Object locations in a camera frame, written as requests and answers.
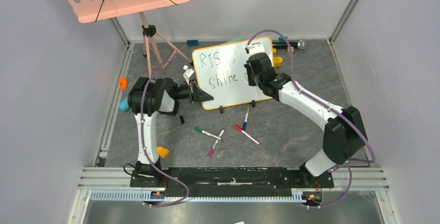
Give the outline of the yellow-framed whiteboard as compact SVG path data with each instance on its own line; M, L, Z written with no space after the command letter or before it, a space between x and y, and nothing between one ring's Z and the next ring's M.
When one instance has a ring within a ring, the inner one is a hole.
M269 100L257 86L251 87L244 67L250 55L247 40L199 48L192 59L201 90L213 97L202 103L205 110Z

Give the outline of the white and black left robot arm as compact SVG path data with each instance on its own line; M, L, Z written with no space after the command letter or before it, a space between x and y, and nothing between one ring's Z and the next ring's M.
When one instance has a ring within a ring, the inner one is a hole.
M163 180L157 149L157 116L175 116L182 99L200 103L211 101L214 97L203 91L195 80L179 86L171 78L150 80L140 77L129 92L128 106L136 119L139 140L135 175L143 176L150 186L157 186Z

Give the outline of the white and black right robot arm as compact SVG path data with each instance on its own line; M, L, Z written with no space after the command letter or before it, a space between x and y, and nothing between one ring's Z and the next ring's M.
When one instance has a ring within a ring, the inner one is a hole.
M287 74L276 73L265 53L251 55L244 66L250 86L257 86L264 95L298 110L324 132L321 150L300 167L299 178L303 185L314 186L323 173L343 165L367 145L357 108L331 104L300 87Z

